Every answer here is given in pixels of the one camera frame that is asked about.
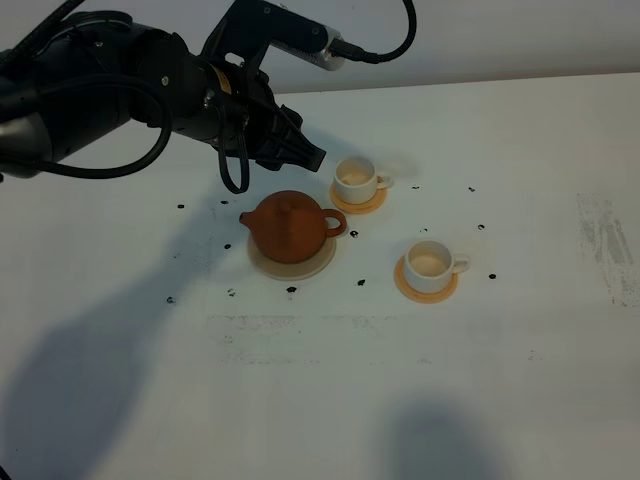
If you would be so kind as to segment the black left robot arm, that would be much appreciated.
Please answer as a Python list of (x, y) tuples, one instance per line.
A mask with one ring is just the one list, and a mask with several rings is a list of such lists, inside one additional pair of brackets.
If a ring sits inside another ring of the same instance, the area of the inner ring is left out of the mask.
[[(317, 170), (322, 149), (301, 117), (277, 104), (261, 64), (270, 47), (325, 58), (328, 29), (267, 1), (236, 1), (192, 53), (175, 33), (118, 11), (67, 1), (1, 55), (1, 172), (102, 180), (154, 162), (172, 134), (212, 146), (221, 178), (246, 191), (250, 167)], [(159, 132), (139, 160), (82, 168), (67, 158), (129, 121)]]

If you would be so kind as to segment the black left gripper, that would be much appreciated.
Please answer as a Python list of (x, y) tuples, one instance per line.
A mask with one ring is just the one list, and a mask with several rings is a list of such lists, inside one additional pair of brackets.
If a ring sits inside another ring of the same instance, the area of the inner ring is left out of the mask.
[(317, 172), (326, 152), (301, 132), (303, 119), (286, 105), (279, 106), (260, 73), (247, 87), (238, 68), (213, 65), (193, 56), (184, 61), (184, 77), (174, 94), (174, 132), (247, 158), (271, 171), (294, 165)]

